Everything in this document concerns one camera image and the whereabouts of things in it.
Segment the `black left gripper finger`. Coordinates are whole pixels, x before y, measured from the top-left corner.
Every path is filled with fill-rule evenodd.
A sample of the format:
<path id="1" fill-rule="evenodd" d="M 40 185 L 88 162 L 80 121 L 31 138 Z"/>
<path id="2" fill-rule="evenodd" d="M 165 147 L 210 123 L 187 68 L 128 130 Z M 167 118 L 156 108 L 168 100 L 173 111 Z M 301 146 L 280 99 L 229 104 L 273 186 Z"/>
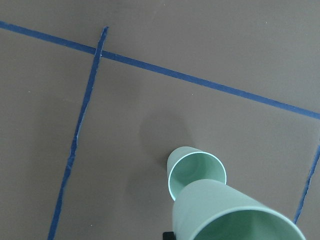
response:
<path id="1" fill-rule="evenodd" d="M 175 233 L 173 231 L 167 231 L 162 233 L 163 240 L 175 240 Z"/>

